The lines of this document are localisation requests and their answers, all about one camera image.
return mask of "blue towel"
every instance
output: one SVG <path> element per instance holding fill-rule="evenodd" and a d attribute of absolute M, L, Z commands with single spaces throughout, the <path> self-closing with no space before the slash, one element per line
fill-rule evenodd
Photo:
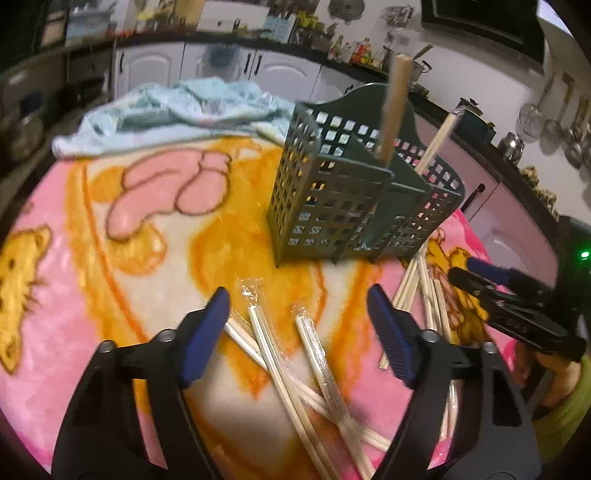
<path fill-rule="evenodd" d="M 293 109 L 254 82 L 144 83 L 88 112 L 75 134 L 55 137 L 52 149 L 58 158 L 96 156 L 224 135 L 260 135 L 283 145 Z"/>

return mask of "screw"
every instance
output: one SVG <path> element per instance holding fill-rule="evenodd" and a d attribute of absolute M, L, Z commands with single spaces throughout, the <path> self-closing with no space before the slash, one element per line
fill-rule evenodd
<path fill-rule="evenodd" d="M 111 350 L 115 350 L 117 348 L 117 345 L 115 344 L 115 342 L 113 340 L 105 340 L 104 342 L 101 342 L 99 345 L 99 352 L 100 353 L 107 353 L 110 352 Z"/>
<path fill-rule="evenodd" d="M 423 330 L 423 340 L 429 343 L 437 343 L 439 341 L 439 334 L 433 330 Z"/>
<path fill-rule="evenodd" d="M 172 328 L 167 328 L 166 330 L 162 330 L 156 338 L 159 342 L 172 342 L 176 335 L 176 332 Z"/>
<path fill-rule="evenodd" d="M 484 342 L 482 344 L 482 349 L 486 353 L 496 353 L 496 345 L 492 342 Z"/>

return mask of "perforated basket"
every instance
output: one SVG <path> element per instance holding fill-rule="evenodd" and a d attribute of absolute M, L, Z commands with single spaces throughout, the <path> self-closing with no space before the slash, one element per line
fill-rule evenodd
<path fill-rule="evenodd" d="M 408 103 L 390 168 L 372 152 L 387 86 L 373 83 L 332 102 L 296 104 L 268 211 L 277 265 L 286 258 L 410 259 L 461 204 L 458 175 L 424 153 Z"/>

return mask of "white cabinet door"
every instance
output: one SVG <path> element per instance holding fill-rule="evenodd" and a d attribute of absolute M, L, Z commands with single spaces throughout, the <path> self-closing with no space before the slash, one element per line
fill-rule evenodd
<path fill-rule="evenodd" d="M 424 118 L 415 115 L 417 134 L 424 145 L 429 145 L 437 128 Z M 439 156 L 460 176 L 466 187 L 462 211 L 468 220 L 484 205 L 499 184 L 462 147 L 448 139 L 439 151 Z"/>
<path fill-rule="evenodd" d="M 251 80 L 264 92 L 286 100 L 308 101 L 320 73 L 320 65 L 271 51 L 257 50 Z"/>
<path fill-rule="evenodd" d="M 512 267 L 554 286 L 558 260 L 534 220 L 504 185 L 499 185 L 470 226 L 492 262 Z"/>
<path fill-rule="evenodd" d="M 321 67 L 320 74 L 310 96 L 310 102 L 330 102 L 341 98 L 345 93 L 361 84 L 349 75 L 337 72 L 328 67 Z"/>
<path fill-rule="evenodd" d="M 115 56 L 115 95 L 125 95 L 146 82 L 172 86 L 178 82 L 184 43 L 155 43 L 123 48 Z"/>
<path fill-rule="evenodd" d="M 248 80 L 256 50 L 239 47 L 236 57 L 228 65 L 215 66 L 206 61 L 207 44 L 191 43 L 185 46 L 181 80 L 220 77 L 226 82 Z"/>

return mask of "countertop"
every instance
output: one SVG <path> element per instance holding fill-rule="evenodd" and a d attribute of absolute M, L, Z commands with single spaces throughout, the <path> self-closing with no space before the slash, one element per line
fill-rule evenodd
<path fill-rule="evenodd" d="M 96 40 L 95 44 L 105 45 L 111 40 Z M 225 43 L 239 44 L 247 48 L 256 48 L 260 50 L 276 51 L 288 55 L 294 55 L 313 61 L 322 66 L 329 67 L 341 73 L 364 83 L 384 82 L 388 76 L 385 73 L 369 70 L 362 66 L 346 64 L 334 60 L 329 60 L 322 52 L 311 50 L 307 47 L 298 45 L 287 45 L 278 43 L 266 38 L 243 38 L 236 34 L 212 33 L 203 31 L 156 31 L 149 33 L 134 34 L 127 37 L 115 39 L 117 48 L 141 46 L 151 43 L 167 42 L 186 42 L 186 43 Z M 69 48 L 60 47 L 56 53 L 73 52 L 88 48 L 86 44 L 73 46 Z M 43 53 L 43 56 L 51 54 L 49 51 Z M 11 71 L 18 70 L 19 66 L 12 67 Z M 447 111 L 428 99 L 421 98 L 412 93 L 409 99 L 414 105 L 415 111 L 421 117 L 429 121 L 435 127 L 439 127 L 447 115 Z M 469 142 L 452 134 L 452 140 L 470 154 L 496 181 L 505 185 L 511 193 L 518 199 L 525 210 L 535 220 L 539 229 L 554 246 L 556 243 L 557 222 L 550 212 L 541 203 L 530 186 L 524 181 L 515 167 L 505 162 L 497 153 L 492 144 L 483 142 Z"/>

